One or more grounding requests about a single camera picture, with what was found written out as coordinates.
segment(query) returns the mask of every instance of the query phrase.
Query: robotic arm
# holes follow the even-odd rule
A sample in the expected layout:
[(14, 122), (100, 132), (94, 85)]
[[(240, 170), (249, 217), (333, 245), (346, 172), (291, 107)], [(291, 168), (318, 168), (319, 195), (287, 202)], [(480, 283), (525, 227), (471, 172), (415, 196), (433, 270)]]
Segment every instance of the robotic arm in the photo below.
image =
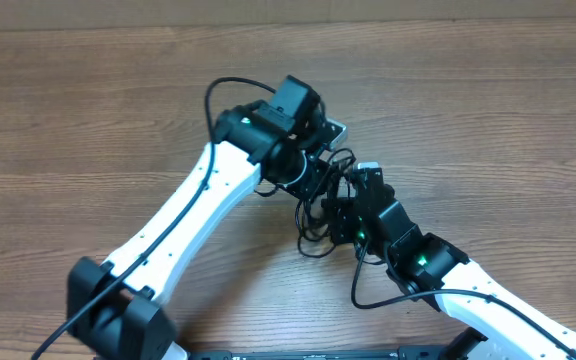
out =
[[(69, 275), (70, 318), (136, 260), (141, 261), (197, 187), (205, 184), (202, 179), (212, 168), (207, 186), (177, 226), (116, 291), (68, 328), (103, 358), (188, 358), (174, 343), (176, 331), (162, 308), (217, 224), (265, 179), (303, 203), (302, 222), (307, 215), (308, 223), (326, 227), (323, 235), (335, 246), (353, 244), (360, 260), (358, 272), (366, 254), (377, 255), (388, 265), (388, 277), (406, 294), (358, 304), (357, 272), (355, 306), (374, 308), (421, 298), (474, 328), (469, 330), (472, 336), (458, 338), (442, 350), (442, 358), (468, 354), (474, 358), (486, 351), (486, 356), (500, 359), (576, 359), (575, 332), (505, 290), (455, 246), (436, 235), (422, 234), (392, 187), (383, 183), (379, 165), (353, 164), (352, 152), (338, 149), (347, 136), (346, 127), (326, 117), (323, 102), (310, 86), (289, 76), (270, 102), (258, 100), (224, 111), (214, 131), (213, 166), (208, 144), (191, 174), (141, 231), (101, 265), (82, 258)], [(328, 161), (320, 159), (324, 151), (333, 154)], [(344, 151), (350, 156), (333, 161)], [(342, 182), (346, 195), (346, 189), (340, 193)], [(309, 208), (323, 195), (323, 215), (315, 218)], [(308, 237), (307, 231), (300, 229), (300, 237)]]

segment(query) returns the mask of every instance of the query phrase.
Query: tabletop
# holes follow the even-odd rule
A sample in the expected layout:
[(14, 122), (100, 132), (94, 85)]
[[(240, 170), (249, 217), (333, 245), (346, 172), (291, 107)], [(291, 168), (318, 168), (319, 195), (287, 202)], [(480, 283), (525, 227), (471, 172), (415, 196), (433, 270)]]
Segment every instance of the tabletop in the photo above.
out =
[[(64, 321), (77, 259), (103, 260), (188, 175), (210, 81), (287, 74), (424, 232), (576, 330), (576, 19), (0, 33), (0, 359), (28, 358)], [(213, 112), (262, 97), (224, 85)], [(187, 348), (384, 349), (465, 328), (423, 302), (353, 308), (353, 250), (300, 256), (295, 205), (248, 196), (211, 235), (167, 306)], [(399, 294), (383, 266), (358, 291)], [(92, 355), (66, 335), (46, 358)]]

